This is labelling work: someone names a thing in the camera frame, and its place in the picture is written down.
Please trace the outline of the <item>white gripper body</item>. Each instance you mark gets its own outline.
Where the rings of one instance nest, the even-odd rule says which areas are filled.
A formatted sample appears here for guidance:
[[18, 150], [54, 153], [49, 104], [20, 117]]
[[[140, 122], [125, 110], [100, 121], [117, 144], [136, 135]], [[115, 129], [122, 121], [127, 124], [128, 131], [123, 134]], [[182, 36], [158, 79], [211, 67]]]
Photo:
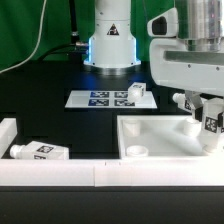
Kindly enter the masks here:
[[173, 7], [147, 31], [156, 84], [224, 96], [224, 7]]

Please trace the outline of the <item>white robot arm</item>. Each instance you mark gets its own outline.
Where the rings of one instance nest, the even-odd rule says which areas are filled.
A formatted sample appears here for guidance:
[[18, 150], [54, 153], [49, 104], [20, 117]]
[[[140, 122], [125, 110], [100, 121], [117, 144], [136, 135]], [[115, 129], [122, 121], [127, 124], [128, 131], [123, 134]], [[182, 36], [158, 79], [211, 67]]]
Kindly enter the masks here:
[[[140, 63], [130, 15], [130, 0], [95, 0], [86, 66], [109, 74]], [[173, 0], [147, 31], [154, 82], [185, 90], [207, 130], [224, 128], [224, 0]]]

